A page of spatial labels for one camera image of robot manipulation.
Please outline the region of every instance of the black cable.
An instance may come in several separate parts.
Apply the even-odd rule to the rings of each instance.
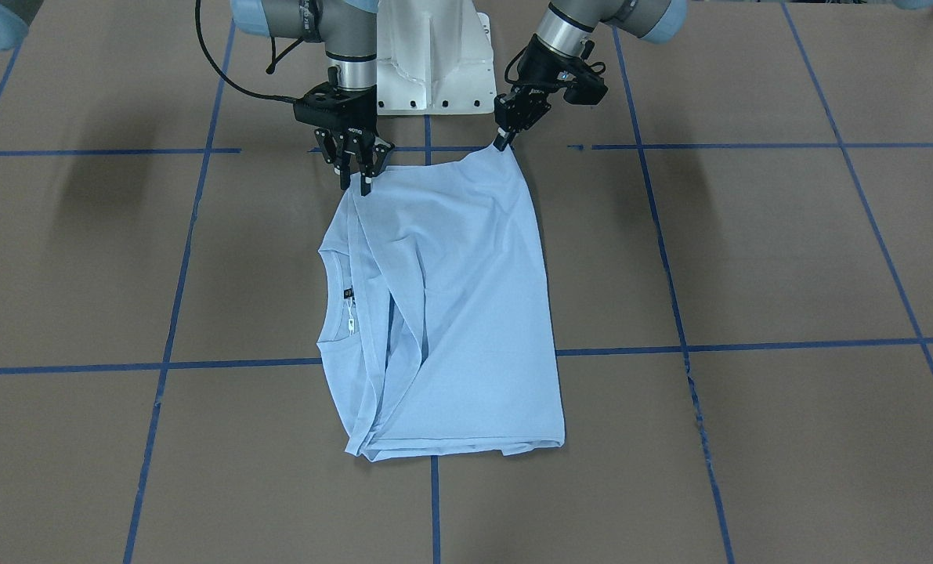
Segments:
[[[295,47],[298,47],[301,43],[302,37],[295,39],[295,43],[284,48],[284,51],[281,51],[281,53],[275,53],[275,38],[272,37],[272,63],[268,65],[268,68],[265,69],[265,72],[267,74],[275,74],[277,64],[280,63],[288,53],[291,53],[291,50],[295,49]]]
[[[523,50],[519,51],[519,54],[515,55],[512,60],[508,61],[508,65],[504,68],[504,81],[512,86],[531,86],[534,89],[544,89],[544,90],[559,90],[566,89],[566,82],[528,82],[526,80],[519,80],[516,78],[510,78],[508,72],[512,70],[512,67],[519,62],[520,58],[523,57],[523,53],[526,52],[528,47],[523,47]]]
[[[201,0],[195,0],[194,3],[194,31],[198,34],[198,45],[201,46],[201,52],[205,54],[208,64],[212,65],[212,68],[215,68],[215,72],[218,72],[219,77],[225,80],[227,85],[233,86],[238,92],[247,94],[247,96],[255,97],[256,99],[262,100],[273,100],[273,101],[284,101],[284,103],[294,104],[298,100],[290,96],[272,96],[272,94],[259,94],[257,92],[252,92],[251,90],[245,89],[243,86],[237,85],[236,82],[230,80],[229,76],[226,76],[225,72],[222,72],[222,68],[219,68],[218,64],[215,64],[215,60],[212,59],[212,54],[208,52],[208,47],[205,45],[204,35],[201,34]]]

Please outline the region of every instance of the folded shirt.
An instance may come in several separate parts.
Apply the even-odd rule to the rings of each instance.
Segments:
[[[344,193],[320,246],[318,346],[345,452],[561,446],[544,258],[512,151],[391,167],[372,186]]]

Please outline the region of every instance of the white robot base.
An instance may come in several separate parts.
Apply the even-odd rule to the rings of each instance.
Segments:
[[[473,0],[387,0],[378,18],[379,115],[494,112],[490,18]]]

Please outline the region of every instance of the light blue t-shirt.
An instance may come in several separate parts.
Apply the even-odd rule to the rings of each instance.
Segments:
[[[345,452],[562,445],[544,258],[512,151],[391,167],[372,186],[345,193],[320,246],[318,346]]]
[[[348,4],[373,14],[379,13],[379,0],[344,0]]]

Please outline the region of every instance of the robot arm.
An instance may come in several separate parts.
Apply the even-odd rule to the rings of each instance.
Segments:
[[[551,108],[549,94],[560,89],[566,90],[567,103],[594,106],[602,101],[609,90],[602,80],[605,68],[585,62],[595,47],[589,36],[598,23],[646,42],[664,43],[682,28],[682,21],[685,0],[553,0],[530,43],[515,58],[519,78],[508,79],[512,91],[494,100],[494,145],[504,150],[535,125]]]
[[[376,14],[343,0],[233,0],[231,6],[244,32],[324,44],[327,81],[293,103],[295,119],[316,126],[316,142],[344,190],[354,157],[367,195],[394,149],[376,129]]]

